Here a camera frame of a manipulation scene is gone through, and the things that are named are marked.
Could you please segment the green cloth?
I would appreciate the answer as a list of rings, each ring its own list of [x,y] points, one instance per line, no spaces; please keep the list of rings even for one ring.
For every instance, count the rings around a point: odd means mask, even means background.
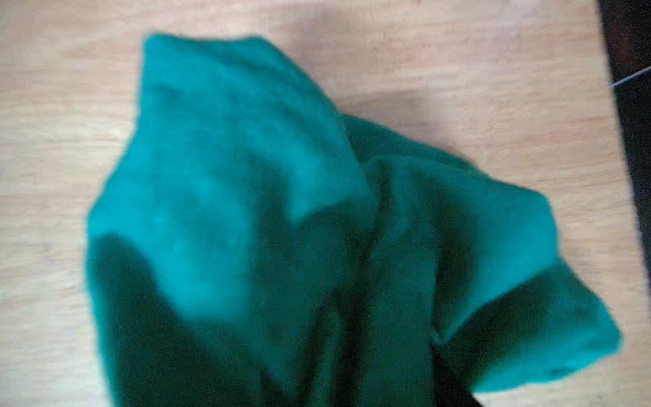
[[[615,353],[547,198],[344,115],[259,37],[157,34],[88,217],[118,406],[461,406]]]

